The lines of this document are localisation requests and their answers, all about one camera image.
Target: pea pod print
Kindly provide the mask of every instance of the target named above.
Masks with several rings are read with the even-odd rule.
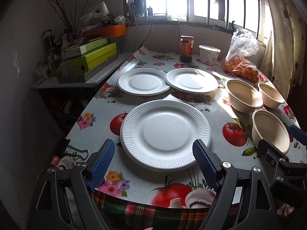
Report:
[[[256,152],[257,152],[257,148],[256,147],[251,147],[251,148],[248,148],[245,151],[243,151],[242,156],[252,156]]]

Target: plate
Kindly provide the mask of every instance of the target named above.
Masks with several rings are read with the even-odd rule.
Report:
[[[166,75],[166,82],[177,90],[205,94],[216,91],[218,83],[209,73],[194,68],[179,68]]]
[[[170,172],[196,163],[193,142],[201,139],[209,147],[211,129],[205,116],[193,106],[153,100],[129,112],[120,139],[126,153],[139,165]]]
[[[137,96],[153,96],[170,89],[165,82],[166,73],[150,68],[133,69],[123,73],[117,85],[125,93]]]

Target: jar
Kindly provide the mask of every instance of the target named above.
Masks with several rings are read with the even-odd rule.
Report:
[[[181,43],[180,61],[191,62],[193,54],[194,37],[182,35],[180,43]]]

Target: orange tray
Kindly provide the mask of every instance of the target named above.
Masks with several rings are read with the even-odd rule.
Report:
[[[82,33],[82,37],[97,35],[105,38],[114,38],[126,34],[126,25],[114,25],[108,27],[97,27]]]

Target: window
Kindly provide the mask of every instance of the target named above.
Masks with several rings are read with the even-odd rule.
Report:
[[[244,23],[244,0],[229,0],[228,26],[227,0],[210,0],[209,24],[232,30],[234,28],[250,30],[262,42],[267,42],[271,29],[272,19],[267,0],[245,0],[246,12]],[[180,21],[207,24],[208,0],[146,0],[146,7],[153,9],[155,20],[171,20],[172,17]],[[147,15],[138,20],[150,20]]]

